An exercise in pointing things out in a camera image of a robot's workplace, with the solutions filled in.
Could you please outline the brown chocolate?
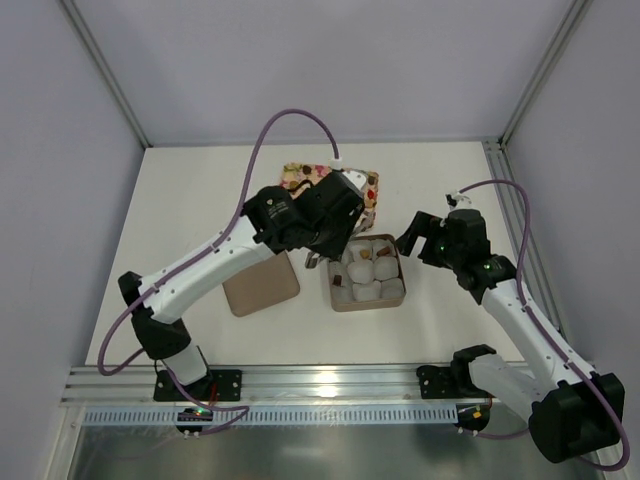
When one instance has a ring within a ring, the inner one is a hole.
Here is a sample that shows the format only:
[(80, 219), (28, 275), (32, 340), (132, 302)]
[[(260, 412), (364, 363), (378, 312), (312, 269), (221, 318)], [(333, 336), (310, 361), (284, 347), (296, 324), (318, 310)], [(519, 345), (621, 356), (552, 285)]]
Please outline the brown chocolate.
[(383, 248), (376, 252), (378, 257), (380, 256), (389, 256), (393, 254), (393, 247), (389, 245), (385, 245)]

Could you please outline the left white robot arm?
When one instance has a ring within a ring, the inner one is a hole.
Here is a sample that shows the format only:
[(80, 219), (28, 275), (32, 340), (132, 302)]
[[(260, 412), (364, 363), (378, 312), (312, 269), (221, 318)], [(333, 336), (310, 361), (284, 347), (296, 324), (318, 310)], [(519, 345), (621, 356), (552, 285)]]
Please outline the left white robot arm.
[(264, 187), (244, 203), (228, 233), (153, 275), (123, 274), (118, 286), (143, 352), (183, 386), (204, 379), (209, 369), (183, 314), (222, 283), (282, 252), (307, 249), (338, 259), (364, 211), (365, 184), (365, 174), (347, 170), (298, 193)]

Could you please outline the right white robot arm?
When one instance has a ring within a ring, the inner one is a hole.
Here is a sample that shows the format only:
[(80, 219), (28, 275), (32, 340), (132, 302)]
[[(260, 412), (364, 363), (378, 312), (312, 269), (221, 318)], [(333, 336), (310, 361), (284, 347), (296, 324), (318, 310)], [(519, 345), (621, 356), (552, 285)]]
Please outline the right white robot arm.
[(410, 255), (418, 239), (425, 241), (419, 259), (452, 271), (529, 367), (528, 372), (511, 367), (486, 344), (467, 347), (455, 352), (446, 368), (420, 369), (424, 397), (498, 398), (526, 422), (534, 444), (552, 463), (628, 443), (621, 381), (597, 373), (553, 328), (516, 266), (492, 253), (478, 211), (457, 209), (445, 218), (417, 212), (397, 241), (399, 253)]

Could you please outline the tan square tin lid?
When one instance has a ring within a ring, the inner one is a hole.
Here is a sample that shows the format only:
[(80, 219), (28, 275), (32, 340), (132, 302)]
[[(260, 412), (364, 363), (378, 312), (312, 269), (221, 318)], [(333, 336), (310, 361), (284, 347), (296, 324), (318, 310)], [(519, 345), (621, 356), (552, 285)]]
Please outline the tan square tin lid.
[(245, 317), (296, 297), (300, 284), (288, 254), (282, 252), (236, 274), (223, 289), (231, 313)]

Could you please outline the floral pattern tray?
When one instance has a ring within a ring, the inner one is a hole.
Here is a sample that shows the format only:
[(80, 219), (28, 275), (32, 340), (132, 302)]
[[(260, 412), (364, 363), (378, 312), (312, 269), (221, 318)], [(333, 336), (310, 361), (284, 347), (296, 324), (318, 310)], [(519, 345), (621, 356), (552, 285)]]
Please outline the floral pattern tray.
[[(311, 185), (315, 186), (332, 171), (329, 165), (287, 163), (283, 166), (280, 185), (287, 189), (292, 198), (297, 198)], [(361, 191), (364, 198), (364, 211), (360, 216), (354, 234), (370, 230), (375, 222), (379, 193), (379, 174), (374, 171), (346, 169), (346, 172), (359, 174), (358, 179), (363, 183)]]

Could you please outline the tan square tin box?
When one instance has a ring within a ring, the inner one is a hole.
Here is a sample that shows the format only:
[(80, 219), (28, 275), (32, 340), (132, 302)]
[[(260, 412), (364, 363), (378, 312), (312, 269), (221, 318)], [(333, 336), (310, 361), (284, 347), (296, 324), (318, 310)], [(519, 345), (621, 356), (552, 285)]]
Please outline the tan square tin box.
[[(385, 245), (393, 247), (393, 254), (378, 257), (376, 252)], [(363, 260), (361, 250), (368, 250), (371, 258)], [(341, 275), (347, 285), (333, 286), (335, 275)], [(400, 254), (390, 234), (351, 239), (339, 259), (328, 262), (327, 277), (331, 307), (339, 313), (398, 307), (406, 296)]]

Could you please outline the aluminium rail frame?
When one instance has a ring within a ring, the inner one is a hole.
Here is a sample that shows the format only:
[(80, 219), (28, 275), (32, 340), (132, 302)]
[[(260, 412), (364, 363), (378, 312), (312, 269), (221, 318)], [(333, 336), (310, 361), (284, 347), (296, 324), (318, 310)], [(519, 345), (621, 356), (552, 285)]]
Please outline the aluminium rail frame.
[[(418, 403), (416, 364), (249, 365), (242, 371), (241, 404)], [(133, 366), (114, 376), (74, 367), (60, 405), (136, 406), (152, 402), (156, 372)]]

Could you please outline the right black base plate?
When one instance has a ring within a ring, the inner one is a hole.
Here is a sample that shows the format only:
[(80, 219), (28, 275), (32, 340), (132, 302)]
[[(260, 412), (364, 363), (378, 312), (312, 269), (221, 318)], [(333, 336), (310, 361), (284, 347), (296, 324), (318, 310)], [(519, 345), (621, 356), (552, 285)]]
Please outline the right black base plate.
[(416, 369), (421, 398), (488, 398), (490, 394), (476, 387), (467, 367), (422, 365)]

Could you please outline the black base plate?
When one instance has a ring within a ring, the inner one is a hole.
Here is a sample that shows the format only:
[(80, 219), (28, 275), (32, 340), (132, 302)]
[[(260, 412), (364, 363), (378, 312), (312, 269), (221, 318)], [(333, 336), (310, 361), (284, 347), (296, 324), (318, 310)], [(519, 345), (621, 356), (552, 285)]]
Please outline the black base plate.
[[(239, 369), (210, 369), (202, 379), (183, 386), (187, 394), (198, 401), (238, 402), (241, 398), (243, 372)], [(156, 375), (153, 393), (156, 402), (186, 401), (167, 370)]]
[(421, 398), (488, 398), (490, 394), (476, 387), (467, 367), (422, 365), (416, 369)]

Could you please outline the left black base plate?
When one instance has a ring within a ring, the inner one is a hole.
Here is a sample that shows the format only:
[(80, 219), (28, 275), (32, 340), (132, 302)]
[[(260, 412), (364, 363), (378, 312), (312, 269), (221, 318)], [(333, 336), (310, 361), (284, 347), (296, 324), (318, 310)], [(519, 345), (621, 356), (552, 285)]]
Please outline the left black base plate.
[[(198, 401), (238, 402), (241, 398), (243, 372), (239, 369), (210, 369), (202, 379), (183, 386), (187, 394)], [(153, 393), (156, 402), (186, 401), (167, 370), (156, 375)]]

